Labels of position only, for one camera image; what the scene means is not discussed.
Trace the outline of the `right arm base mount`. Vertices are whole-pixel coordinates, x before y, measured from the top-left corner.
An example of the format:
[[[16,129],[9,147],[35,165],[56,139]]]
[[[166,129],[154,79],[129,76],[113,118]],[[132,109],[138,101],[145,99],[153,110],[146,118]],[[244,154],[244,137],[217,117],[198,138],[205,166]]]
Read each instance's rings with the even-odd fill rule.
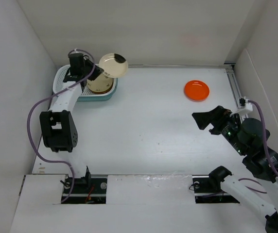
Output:
[[[208,175],[192,175],[189,190],[194,193],[196,204],[240,203],[230,194],[214,187]]]

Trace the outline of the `beige plate with symbols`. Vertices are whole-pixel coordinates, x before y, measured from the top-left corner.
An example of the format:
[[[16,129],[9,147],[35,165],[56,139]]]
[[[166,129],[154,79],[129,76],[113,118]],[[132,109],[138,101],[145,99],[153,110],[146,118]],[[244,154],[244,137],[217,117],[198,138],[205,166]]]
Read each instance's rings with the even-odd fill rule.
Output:
[[[87,81],[87,87],[89,90],[95,94],[104,94],[111,90],[113,86],[113,78],[101,74],[94,81]]]

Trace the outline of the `beige plate with black patch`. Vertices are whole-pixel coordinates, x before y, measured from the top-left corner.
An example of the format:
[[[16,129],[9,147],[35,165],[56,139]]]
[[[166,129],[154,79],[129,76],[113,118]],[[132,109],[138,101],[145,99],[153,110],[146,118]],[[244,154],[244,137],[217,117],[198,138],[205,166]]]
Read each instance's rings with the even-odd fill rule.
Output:
[[[99,60],[99,67],[104,70],[104,75],[110,78],[120,78],[127,73],[128,62],[120,54],[109,53]]]

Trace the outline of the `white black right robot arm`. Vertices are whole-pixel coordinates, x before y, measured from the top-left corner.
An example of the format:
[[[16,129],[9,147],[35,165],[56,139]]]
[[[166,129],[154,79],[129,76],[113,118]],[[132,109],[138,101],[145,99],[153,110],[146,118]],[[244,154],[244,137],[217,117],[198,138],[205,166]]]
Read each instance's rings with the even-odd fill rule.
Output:
[[[269,131],[261,121],[254,118],[241,120],[239,114],[222,106],[193,113],[192,117],[200,130],[212,125],[209,132],[222,135],[243,156],[243,165],[265,189],[271,202],[267,203],[253,193],[224,166],[209,173],[210,189],[230,194],[256,215],[267,233],[278,233],[278,153],[267,146]]]

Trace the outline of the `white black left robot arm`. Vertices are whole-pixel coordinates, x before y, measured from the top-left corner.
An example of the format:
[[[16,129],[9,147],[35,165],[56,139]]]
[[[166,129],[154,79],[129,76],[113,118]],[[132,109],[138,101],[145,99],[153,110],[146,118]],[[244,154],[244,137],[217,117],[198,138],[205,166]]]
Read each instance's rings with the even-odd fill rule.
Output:
[[[70,51],[68,58],[69,68],[61,93],[56,95],[49,110],[39,116],[43,143],[53,152],[72,152],[76,147],[78,132],[71,113],[87,82],[96,80],[104,72],[83,50]]]

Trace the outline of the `orange plate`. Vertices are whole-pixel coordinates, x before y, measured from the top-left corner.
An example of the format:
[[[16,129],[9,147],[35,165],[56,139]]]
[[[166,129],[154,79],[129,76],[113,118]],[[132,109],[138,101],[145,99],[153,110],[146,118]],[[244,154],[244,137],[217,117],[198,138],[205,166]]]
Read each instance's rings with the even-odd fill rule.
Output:
[[[204,101],[210,94],[206,83],[200,80],[192,80],[185,84],[184,94],[193,101]]]

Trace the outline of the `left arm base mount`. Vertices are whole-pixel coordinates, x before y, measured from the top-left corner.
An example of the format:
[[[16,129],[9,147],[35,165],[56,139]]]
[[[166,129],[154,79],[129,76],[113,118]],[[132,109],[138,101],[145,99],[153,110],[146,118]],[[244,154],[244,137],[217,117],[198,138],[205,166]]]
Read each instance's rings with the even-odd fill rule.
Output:
[[[89,184],[76,184],[62,204],[106,204],[107,176],[92,176]]]

